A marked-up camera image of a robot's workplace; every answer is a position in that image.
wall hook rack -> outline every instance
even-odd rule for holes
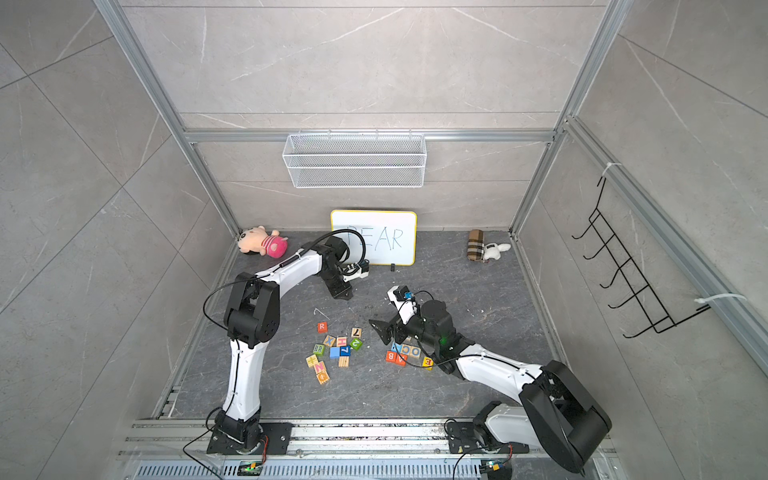
[[[608,254],[611,256],[611,259],[613,260],[614,264],[616,265],[616,271],[614,272],[614,275],[611,278],[611,281],[608,283],[608,285],[603,285],[602,283],[600,283],[600,287],[605,288],[605,289],[610,288],[611,285],[614,284],[614,281],[616,281],[616,278],[619,276],[619,274],[621,274],[621,277],[624,278],[624,282],[627,284],[627,286],[629,287],[629,290],[632,292],[632,295],[628,299],[626,299],[624,302],[620,303],[619,305],[615,305],[615,306],[614,305],[608,305],[608,308],[612,308],[612,309],[621,308],[622,306],[624,306],[627,303],[629,303],[632,299],[635,299],[637,301],[637,304],[640,305],[640,308],[643,311],[643,314],[645,315],[646,320],[650,324],[649,326],[647,326],[646,328],[642,329],[640,332],[635,333],[634,335],[624,335],[624,338],[633,339],[636,336],[642,335],[643,333],[647,332],[650,329],[653,329],[654,332],[656,332],[656,333],[666,332],[670,328],[674,328],[675,326],[678,326],[681,323],[694,318],[696,315],[698,315],[700,313],[704,313],[707,310],[709,310],[710,309],[709,305],[703,305],[703,306],[700,306],[699,308],[697,308],[694,313],[692,313],[691,315],[685,317],[682,320],[675,320],[674,318],[672,318],[672,315],[670,315],[670,313],[667,311],[667,308],[664,306],[664,304],[661,302],[661,299],[656,294],[656,290],[654,290],[654,288],[651,286],[650,282],[648,282],[648,279],[645,277],[645,273],[643,273],[643,270],[640,269],[640,267],[634,261],[634,258],[632,257],[632,255],[629,253],[629,250],[627,250],[627,248],[624,246],[624,242],[621,241],[621,238],[619,238],[619,236],[616,234],[616,231],[614,230],[614,228],[611,226],[610,223],[608,223],[608,219],[605,218],[605,216],[602,214],[602,212],[600,212],[600,200],[602,199],[603,191],[605,190],[605,177],[601,177],[600,178],[600,180],[598,181],[598,187],[600,188],[600,194],[598,195],[598,201],[597,201],[597,203],[594,206],[594,210],[592,210],[592,213],[589,215],[589,226],[578,237],[575,237],[573,235],[571,235],[571,237],[574,240],[579,240],[582,237],[584,237],[584,235],[586,235],[589,230],[593,230],[597,234],[598,238],[602,242],[601,247],[591,257],[587,257],[586,255],[583,255],[584,259],[585,260],[592,260],[601,251],[606,250],[608,252]],[[608,238],[604,238],[604,235],[602,233],[600,233],[600,231],[594,225],[595,222],[598,221],[598,220],[602,220],[603,223],[605,223],[605,226],[611,232],[611,235]],[[624,254],[627,256],[627,259],[624,262],[622,262],[622,263],[619,263],[618,260],[616,260],[617,255],[614,254],[614,251],[611,251],[611,247],[608,246],[608,242],[610,242],[613,239],[615,239],[616,243],[618,243],[618,245],[619,245],[619,252],[624,251]],[[627,274],[624,272],[624,268],[626,266],[629,266],[629,265],[634,266],[634,269],[640,274],[640,276],[643,279],[641,285],[639,285],[637,289],[635,289],[635,287],[632,287],[632,284],[630,283],[629,279],[627,278]],[[662,318],[660,318],[659,320],[655,320],[654,321],[654,320],[651,319],[648,311],[645,308],[645,305],[640,300],[639,295],[640,295],[640,293],[644,292],[645,290],[648,290],[653,295],[653,298],[658,302],[659,306],[661,307],[661,310],[664,312]],[[667,325],[667,326],[660,326],[660,324],[662,322],[664,322],[665,320],[669,320],[670,324]]]

orange block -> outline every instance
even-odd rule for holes
[[[320,382],[320,385],[327,382],[328,380],[331,380],[331,377],[328,376],[328,372],[325,370],[317,374],[317,381]]]

black mounting plate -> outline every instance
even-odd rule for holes
[[[285,455],[288,453],[288,442],[290,442],[290,433],[293,429],[293,423],[260,423],[262,435],[269,437],[269,445],[266,447],[268,455]],[[222,455],[240,455],[238,450],[243,448],[240,443],[235,442],[221,432],[215,432],[210,438],[206,453],[220,453]],[[259,442],[256,450],[248,455],[261,455],[264,450],[264,442]]]
[[[478,448],[475,427],[472,422],[448,422],[445,425],[445,431],[448,433],[448,447],[451,453],[465,453],[468,450]],[[514,453],[529,453],[531,451],[526,444],[517,442],[511,444]],[[509,447],[506,444],[503,445],[498,453],[509,453]]]

white wire basket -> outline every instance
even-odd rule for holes
[[[427,146],[408,132],[291,134],[283,160],[296,188],[421,187]]]

gray floor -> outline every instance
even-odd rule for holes
[[[283,232],[289,251],[316,238],[314,232]],[[508,241],[506,233],[489,232],[487,241]],[[387,347],[367,319],[389,320],[395,311],[386,299],[394,285],[428,290],[447,302],[458,331],[484,347],[526,362],[546,363],[551,353],[513,252],[490,263],[466,258],[466,232],[420,232],[412,266],[372,266],[368,278],[354,280],[354,298],[334,300],[320,278],[311,277],[285,294],[280,330],[264,360],[261,378],[263,418],[353,418],[473,416],[494,399],[496,391],[463,382],[438,369],[431,372],[384,361]],[[241,255],[230,273],[256,272],[276,263],[270,257]],[[214,319],[220,319],[222,296]],[[305,358],[323,335],[319,321],[329,318],[329,334],[349,336],[363,328],[364,345],[353,351],[349,368],[324,357],[331,377],[321,386]],[[227,389],[230,349],[225,332],[208,325],[184,377],[172,416],[202,419],[220,406]]]

